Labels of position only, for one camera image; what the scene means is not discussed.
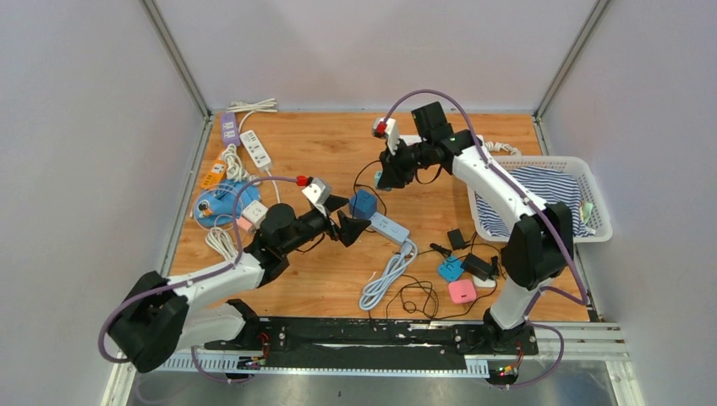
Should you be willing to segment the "small blue charger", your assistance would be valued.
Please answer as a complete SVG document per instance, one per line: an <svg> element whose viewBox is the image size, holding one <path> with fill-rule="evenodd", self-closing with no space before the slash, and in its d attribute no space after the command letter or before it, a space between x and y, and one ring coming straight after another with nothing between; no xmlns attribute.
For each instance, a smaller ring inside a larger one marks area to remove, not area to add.
<svg viewBox="0 0 717 406"><path fill-rule="evenodd" d="M463 274L462 260L454 255L449 255L437 267L437 274L448 283L457 281Z"/></svg>

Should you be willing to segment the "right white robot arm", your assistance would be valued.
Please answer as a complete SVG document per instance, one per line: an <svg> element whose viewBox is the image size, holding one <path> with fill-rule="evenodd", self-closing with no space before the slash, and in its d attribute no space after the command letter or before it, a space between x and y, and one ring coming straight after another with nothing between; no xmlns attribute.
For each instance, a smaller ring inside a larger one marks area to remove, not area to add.
<svg viewBox="0 0 717 406"><path fill-rule="evenodd" d="M372 132L386 142L380 154L382 189L402 189L420 168L443 167L495 210L511 228L501 251L507 280L498 299L484 316L484 345L504 353L517 341L541 291L549 289L564 268L573 269L573 231L570 208L550 204L520 184L484 146L472 125L455 131L439 102L411 112L421 138L407 145L390 116L375 120Z"/></svg>

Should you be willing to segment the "white cube adapter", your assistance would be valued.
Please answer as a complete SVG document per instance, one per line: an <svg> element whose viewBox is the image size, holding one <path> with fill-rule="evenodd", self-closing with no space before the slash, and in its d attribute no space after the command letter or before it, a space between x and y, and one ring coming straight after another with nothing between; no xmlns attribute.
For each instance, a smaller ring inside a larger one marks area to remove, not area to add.
<svg viewBox="0 0 717 406"><path fill-rule="evenodd" d="M264 221L268 208L258 200L253 200L242 211L241 216L258 228Z"/></svg>

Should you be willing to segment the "light blue power strip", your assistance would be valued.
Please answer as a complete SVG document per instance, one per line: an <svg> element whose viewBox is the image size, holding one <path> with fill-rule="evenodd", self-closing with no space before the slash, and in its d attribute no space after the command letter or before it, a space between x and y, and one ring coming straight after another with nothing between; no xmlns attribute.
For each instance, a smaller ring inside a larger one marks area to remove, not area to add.
<svg viewBox="0 0 717 406"><path fill-rule="evenodd" d="M404 226L376 212L369 218L372 229L394 244L402 245L408 240L409 231Z"/></svg>

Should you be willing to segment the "white power strip blue USB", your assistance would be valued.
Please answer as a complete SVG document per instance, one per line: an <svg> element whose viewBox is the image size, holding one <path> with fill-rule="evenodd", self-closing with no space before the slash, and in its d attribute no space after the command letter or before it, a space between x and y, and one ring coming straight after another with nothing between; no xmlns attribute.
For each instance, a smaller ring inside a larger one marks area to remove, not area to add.
<svg viewBox="0 0 717 406"><path fill-rule="evenodd" d="M421 137L416 134L401 135L400 139L407 145L417 144L422 141ZM522 152L517 147L508 143L484 140L484 146L490 153L506 153L509 156L522 155Z"/></svg>

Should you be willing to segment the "white square charger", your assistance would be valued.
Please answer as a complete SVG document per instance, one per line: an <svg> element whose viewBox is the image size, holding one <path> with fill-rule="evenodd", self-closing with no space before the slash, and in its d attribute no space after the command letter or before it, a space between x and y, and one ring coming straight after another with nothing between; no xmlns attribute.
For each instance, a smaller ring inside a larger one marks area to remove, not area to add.
<svg viewBox="0 0 717 406"><path fill-rule="evenodd" d="M481 279L480 277L472 277L473 285L476 288L495 288L497 286L497 282L495 279L492 279L490 277L486 279Z"/></svg>

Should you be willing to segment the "purple power strip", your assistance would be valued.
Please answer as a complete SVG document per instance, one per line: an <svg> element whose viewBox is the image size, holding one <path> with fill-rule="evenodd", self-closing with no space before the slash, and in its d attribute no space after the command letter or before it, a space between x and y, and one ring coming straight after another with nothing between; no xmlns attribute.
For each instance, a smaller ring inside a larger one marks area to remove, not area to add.
<svg viewBox="0 0 717 406"><path fill-rule="evenodd" d="M221 123L221 139L224 146L241 145L240 132L238 130L238 122L234 112L223 112L220 115Z"/></svg>

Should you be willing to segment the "black charger with cable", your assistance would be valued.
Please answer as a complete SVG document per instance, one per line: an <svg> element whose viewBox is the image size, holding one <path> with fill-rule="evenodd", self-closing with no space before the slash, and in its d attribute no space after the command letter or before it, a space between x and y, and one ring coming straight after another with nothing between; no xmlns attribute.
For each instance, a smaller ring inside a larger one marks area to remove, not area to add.
<svg viewBox="0 0 717 406"><path fill-rule="evenodd" d="M432 321L444 321L469 316L475 305L482 299L489 298L495 293L497 287L489 289L486 294L478 294L478 298L471 303L454 304L453 309L462 306L462 312L440 315L441 297L430 280L419 280L405 273L414 255L407 259L396 253L387 263L381 277L369 282L362 291L359 308L366 311L369 318L390 320L391 318L424 318ZM397 288L390 299L385 299L392 284L400 277L409 278L410 283Z"/></svg>

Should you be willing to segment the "black TP-Link charger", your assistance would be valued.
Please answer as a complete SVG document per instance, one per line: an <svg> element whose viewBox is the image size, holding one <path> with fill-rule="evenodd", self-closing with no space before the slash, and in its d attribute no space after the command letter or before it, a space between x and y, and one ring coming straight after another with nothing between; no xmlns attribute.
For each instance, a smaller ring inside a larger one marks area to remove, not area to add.
<svg viewBox="0 0 717 406"><path fill-rule="evenodd" d="M473 252L473 243L478 237L478 234L476 232L473 232L469 238L465 238L462 234L462 231L456 228L451 231L448 231L446 233L446 236L450 245L449 248L443 247L437 243L431 243L428 252L436 253L444 259L449 259L452 255L454 255L455 251L465 250L465 254L459 255L459 257L465 257L468 255L468 253Z"/></svg>

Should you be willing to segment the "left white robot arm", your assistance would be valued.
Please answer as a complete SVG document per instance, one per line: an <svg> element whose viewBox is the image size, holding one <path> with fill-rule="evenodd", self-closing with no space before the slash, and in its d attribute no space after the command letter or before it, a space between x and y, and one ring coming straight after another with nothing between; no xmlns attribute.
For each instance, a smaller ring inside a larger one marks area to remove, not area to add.
<svg viewBox="0 0 717 406"><path fill-rule="evenodd" d="M101 328L139 372L150 372L176 351L207 343L233 343L236 348L260 344L259 317L233 294L261 288L289 266L289 253L327 236L348 247L370 226L351 218L342 207L348 199L330 195L325 211L303 215L284 203L271 206L251 244L238 256L197 272L163 277L147 272Z"/></svg>

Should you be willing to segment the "black mounting rail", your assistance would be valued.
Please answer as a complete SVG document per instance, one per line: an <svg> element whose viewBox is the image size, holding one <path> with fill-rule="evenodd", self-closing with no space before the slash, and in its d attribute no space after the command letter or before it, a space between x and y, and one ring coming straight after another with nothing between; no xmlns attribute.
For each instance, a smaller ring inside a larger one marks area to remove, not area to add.
<svg viewBox="0 0 717 406"><path fill-rule="evenodd" d="M539 352L532 327L502 343L485 332L480 321L261 317L238 338L203 347L265 354L268 367L339 370L461 370L468 356Z"/></svg>

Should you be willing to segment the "dark blue cube adapter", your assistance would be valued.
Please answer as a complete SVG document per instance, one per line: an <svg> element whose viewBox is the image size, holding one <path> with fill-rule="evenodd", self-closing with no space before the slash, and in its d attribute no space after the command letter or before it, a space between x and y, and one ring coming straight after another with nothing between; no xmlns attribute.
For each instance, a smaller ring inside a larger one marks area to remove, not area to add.
<svg viewBox="0 0 717 406"><path fill-rule="evenodd" d="M377 212L377 204L375 195L359 189L349 201L349 214L353 218L369 220Z"/></svg>

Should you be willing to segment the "orange power strip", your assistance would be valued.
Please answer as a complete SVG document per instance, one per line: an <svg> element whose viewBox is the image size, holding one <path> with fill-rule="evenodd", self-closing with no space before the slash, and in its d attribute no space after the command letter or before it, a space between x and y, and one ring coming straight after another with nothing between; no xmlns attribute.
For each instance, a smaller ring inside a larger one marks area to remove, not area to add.
<svg viewBox="0 0 717 406"><path fill-rule="evenodd" d="M227 163L219 156L210 166L209 172L205 175L200 187L209 189L219 184L225 177L227 171Z"/></svg>

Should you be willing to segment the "striped blue white cloth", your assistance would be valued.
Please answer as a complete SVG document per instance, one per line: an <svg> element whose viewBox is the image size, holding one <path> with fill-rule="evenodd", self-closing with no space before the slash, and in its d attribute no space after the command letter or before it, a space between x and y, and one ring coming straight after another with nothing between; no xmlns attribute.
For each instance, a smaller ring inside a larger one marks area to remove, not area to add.
<svg viewBox="0 0 717 406"><path fill-rule="evenodd" d="M511 170L510 174L547 203L565 203L572 213L575 236L588 237L596 234L596 229L587 224L587 220L592 217L594 203L583 196L577 180L570 174L536 166L519 167ZM509 236L506 224L484 199L477 197L476 207L479 210L481 229L492 237Z"/></svg>

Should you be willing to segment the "white plastic basket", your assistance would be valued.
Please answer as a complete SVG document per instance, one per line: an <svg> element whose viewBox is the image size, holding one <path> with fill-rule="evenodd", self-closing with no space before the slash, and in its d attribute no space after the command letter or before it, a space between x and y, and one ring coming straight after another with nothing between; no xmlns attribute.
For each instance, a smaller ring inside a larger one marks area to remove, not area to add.
<svg viewBox="0 0 717 406"><path fill-rule="evenodd" d="M596 234L588 237L577 237L573 234L573 243L601 243L612 237L613 230L607 207L595 177L584 160L573 156L496 156L494 160L509 174L511 170L526 166L544 167L570 174L577 180L583 196L594 203L592 217L587 220L587 224L596 229Z"/></svg>

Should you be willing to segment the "pink square charger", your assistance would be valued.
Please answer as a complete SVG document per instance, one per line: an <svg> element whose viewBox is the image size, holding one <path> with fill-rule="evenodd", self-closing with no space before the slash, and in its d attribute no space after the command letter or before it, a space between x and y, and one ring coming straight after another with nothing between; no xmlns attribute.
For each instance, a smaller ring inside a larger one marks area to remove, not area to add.
<svg viewBox="0 0 717 406"><path fill-rule="evenodd" d="M477 289L472 279L459 279L447 285L452 303L461 305L474 302L477 298Z"/></svg>

